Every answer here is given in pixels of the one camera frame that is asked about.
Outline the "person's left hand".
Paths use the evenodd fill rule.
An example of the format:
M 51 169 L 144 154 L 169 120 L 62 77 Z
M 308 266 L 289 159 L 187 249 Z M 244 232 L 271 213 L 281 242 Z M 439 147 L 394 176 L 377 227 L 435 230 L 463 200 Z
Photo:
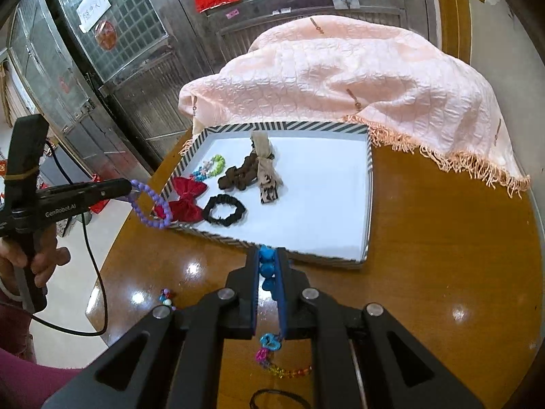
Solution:
M 58 246 L 55 224 L 43 230 L 40 238 L 35 240 L 35 244 L 36 255 L 28 261 L 16 242 L 7 238 L 1 239 L 1 280 L 5 289 L 13 296 L 20 295 L 14 268 L 29 266 L 35 275 L 36 286 L 44 287 L 58 266 L 64 266 L 70 262 L 71 255 L 68 248 Z

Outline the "magenta sleeve forearm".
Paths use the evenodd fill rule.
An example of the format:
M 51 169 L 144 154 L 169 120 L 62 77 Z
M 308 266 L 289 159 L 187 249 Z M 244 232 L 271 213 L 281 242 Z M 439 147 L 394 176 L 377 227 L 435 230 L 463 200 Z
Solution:
M 1 306 L 1 407 L 41 408 L 79 374 L 76 368 L 38 365 L 27 359 L 30 317 Z

